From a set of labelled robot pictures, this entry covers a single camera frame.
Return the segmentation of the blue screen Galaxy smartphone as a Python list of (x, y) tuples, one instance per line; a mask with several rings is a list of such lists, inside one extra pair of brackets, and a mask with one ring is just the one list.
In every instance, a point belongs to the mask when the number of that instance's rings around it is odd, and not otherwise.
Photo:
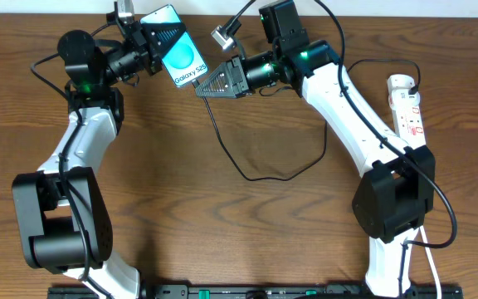
[[(152, 25), (183, 23), (171, 4), (142, 17), (140, 22)], [(208, 71), (206, 62), (187, 30), (172, 45), (162, 63), (176, 87), (185, 86)]]

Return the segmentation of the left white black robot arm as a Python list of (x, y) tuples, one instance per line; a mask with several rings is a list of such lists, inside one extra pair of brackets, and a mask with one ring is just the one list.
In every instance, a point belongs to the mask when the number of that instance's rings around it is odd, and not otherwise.
[(155, 74), (186, 32), (184, 23), (151, 22), (111, 12), (121, 41), (73, 30), (57, 44), (69, 79), (61, 90), (68, 126), (38, 170), (19, 174), (12, 196), (29, 267), (73, 277), (100, 298), (153, 298), (155, 290), (113, 249), (113, 228), (97, 183), (105, 151), (120, 132), (124, 98), (119, 83)]

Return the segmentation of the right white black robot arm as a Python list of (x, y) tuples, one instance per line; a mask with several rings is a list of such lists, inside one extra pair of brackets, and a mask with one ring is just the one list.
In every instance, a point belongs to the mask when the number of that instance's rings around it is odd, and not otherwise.
[(272, 2), (259, 13), (271, 49), (223, 62), (197, 87), (197, 96), (237, 99), (280, 82), (317, 110), (360, 176), (352, 210), (369, 240), (366, 287), (379, 297), (406, 296), (410, 254), (435, 191), (417, 80), (388, 78), (394, 123), (386, 125), (351, 81), (344, 53), (312, 42), (292, 1)]

